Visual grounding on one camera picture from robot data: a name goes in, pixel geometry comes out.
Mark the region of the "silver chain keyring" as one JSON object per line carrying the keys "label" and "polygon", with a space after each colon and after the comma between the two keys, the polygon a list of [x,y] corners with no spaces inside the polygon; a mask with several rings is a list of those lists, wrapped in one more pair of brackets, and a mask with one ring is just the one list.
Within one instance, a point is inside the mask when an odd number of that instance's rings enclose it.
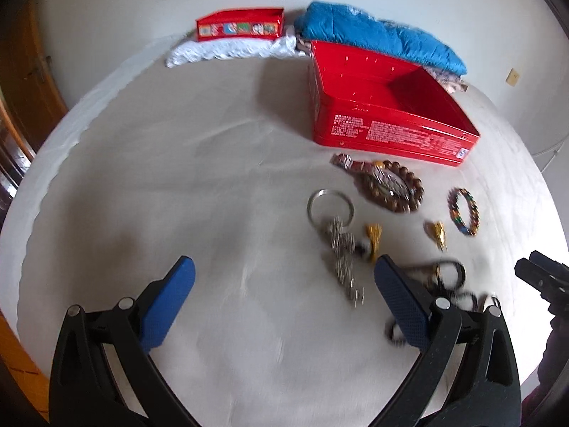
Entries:
{"label": "silver chain keyring", "polygon": [[[344,201],[348,208],[348,218],[333,216],[329,221],[317,224],[313,217],[314,203],[321,197],[337,197]],[[354,307],[365,301],[365,290],[358,287],[353,275],[353,255],[358,242],[353,233],[348,231],[355,217],[355,206],[350,197],[342,191],[322,188],[310,195],[307,203],[307,217],[310,224],[327,240],[334,255],[334,274],[337,283],[342,287],[344,296]]]}

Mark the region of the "gold pendant charm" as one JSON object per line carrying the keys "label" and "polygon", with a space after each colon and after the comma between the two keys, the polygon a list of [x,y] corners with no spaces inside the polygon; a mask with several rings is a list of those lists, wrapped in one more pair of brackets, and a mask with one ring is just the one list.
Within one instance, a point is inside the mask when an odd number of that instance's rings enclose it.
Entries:
{"label": "gold pendant charm", "polygon": [[441,252],[447,250],[447,234],[441,221],[425,221],[424,230],[427,236],[436,244]]}

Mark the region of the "beige bed sheet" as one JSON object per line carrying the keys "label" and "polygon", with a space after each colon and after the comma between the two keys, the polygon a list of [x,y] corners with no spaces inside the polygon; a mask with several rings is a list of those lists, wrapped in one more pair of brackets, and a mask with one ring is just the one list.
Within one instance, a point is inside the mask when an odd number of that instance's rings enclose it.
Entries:
{"label": "beige bed sheet", "polygon": [[342,191],[352,228],[383,228],[401,265],[440,257],[441,221],[467,286],[500,299],[519,374],[538,366],[551,316],[515,276],[541,251],[568,258],[557,209],[510,123],[476,88],[455,95],[479,131],[465,162],[409,161],[424,184],[412,214],[363,197],[312,138],[306,58],[166,68],[169,42],[132,57],[85,96],[37,154],[1,234],[1,308],[48,372],[68,307],[107,310],[188,255],[197,280],[152,359],[205,426],[366,426],[417,357],[384,335],[371,267],[354,307],[307,217],[313,192]]}

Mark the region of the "red open tin box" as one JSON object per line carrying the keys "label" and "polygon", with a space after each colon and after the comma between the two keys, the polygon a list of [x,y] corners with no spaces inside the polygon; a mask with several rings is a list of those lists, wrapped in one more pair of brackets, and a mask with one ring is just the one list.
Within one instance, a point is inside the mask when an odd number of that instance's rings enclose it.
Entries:
{"label": "red open tin box", "polygon": [[480,134],[420,65],[333,42],[313,42],[308,67],[313,141],[459,166]]}

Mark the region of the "wooden cabinet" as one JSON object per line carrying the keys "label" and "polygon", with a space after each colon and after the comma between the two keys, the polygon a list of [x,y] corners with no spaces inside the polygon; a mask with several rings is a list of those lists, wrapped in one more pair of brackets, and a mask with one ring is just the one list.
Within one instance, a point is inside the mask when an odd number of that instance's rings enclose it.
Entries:
{"label": "wooden cabinet", "polygon": [[51,74],[36,0],[1,21],[1,215],[39,149],[68,112]]}

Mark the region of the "blue quilted jacket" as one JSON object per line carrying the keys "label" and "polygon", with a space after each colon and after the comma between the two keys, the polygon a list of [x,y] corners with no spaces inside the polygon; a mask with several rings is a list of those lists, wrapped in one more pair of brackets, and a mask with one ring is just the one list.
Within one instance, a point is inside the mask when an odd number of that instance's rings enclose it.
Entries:
{"label": "blue quilted jacket", "polygon": [[457,76],[466,64],[447,44],[428,32],[386,19],[359,8],[313,1],[294,21],[296,32],[309,41],[334,42],[379,52]]}

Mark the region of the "white lace cloth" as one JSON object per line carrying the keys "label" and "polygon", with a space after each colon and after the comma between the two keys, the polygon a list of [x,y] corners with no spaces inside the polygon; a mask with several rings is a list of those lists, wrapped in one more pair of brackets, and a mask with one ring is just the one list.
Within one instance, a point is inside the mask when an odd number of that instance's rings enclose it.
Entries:
{"label": "white lace cloth", "polygon": [[297,38],[291,27],[286,28],[283,36],[269,39],[229,38],[198,42],[196,39],[184,39],[166,56],[166,68],[180,67],[211,60],[231,60],[247,58],[300,58],[307,52],[297,48]]}

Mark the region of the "red tin box lid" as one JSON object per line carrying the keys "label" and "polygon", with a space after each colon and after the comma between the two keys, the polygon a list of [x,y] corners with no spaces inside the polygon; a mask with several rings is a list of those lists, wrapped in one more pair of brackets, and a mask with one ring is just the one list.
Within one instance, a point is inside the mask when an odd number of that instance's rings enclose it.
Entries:
{"label": "red tin box lid", "polygon": [[282,7],[227,9],[196,20],[197,40],[267,39],[275,41],[283,35]]}

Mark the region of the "beige wall socket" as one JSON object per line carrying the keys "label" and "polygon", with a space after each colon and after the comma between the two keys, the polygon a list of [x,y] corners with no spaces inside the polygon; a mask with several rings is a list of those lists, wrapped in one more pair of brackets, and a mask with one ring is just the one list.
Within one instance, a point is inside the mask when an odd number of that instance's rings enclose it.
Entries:
{"label": "beige wall socket", "polygon": [[520,79],[520,73],[517,72],[515,68],[511,68],[510,72],[508,72],[507,78],[505,82],[511,86],[515,87]]}

